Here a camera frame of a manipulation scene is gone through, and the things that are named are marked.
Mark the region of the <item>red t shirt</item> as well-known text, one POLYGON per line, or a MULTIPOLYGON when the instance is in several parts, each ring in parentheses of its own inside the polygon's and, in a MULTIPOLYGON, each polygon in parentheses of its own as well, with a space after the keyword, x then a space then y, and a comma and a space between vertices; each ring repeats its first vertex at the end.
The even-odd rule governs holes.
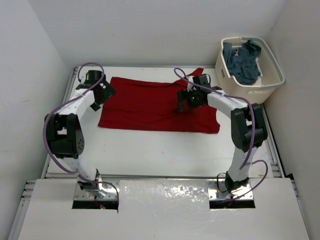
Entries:
POLYGON ((178 110, 177 92, 187 88, 184 80, 150 82, 112 77, 116 90, 103 107, 100 128, 217 134, 217 110, 202 106, 178 110))

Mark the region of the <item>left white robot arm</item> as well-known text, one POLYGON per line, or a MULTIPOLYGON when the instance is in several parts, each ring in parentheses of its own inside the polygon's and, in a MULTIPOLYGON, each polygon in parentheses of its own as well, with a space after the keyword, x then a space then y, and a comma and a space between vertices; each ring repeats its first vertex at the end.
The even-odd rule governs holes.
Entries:
POLYGON ((115 186, 103 182, 98 169, 81 157, 85 138, 80 120, 88 109, 98 111, 115 93, 103 70, 89 70, 71 99, 45 117, 46 145, 51 158, 62 160, 67 170, 78 177, 80 189, 98 200, 106 197, 115 186))

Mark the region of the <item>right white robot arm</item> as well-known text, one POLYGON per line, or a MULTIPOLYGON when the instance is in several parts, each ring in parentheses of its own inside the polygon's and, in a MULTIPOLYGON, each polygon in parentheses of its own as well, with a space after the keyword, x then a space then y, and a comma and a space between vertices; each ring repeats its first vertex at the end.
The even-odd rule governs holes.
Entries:
POLYGON ((262 107, 243 97, 228 95, 219 87, 211 87, 208 74, 185 75, 180 79, 187 82, 187 87, 177 92, 179 111, 185 110, 185 104, 189 109, 210 107, 230 119, 234 153, 231 165, 225 173, 224 185, 227 193, 247 185, 253 156, 268 138, 262 107))

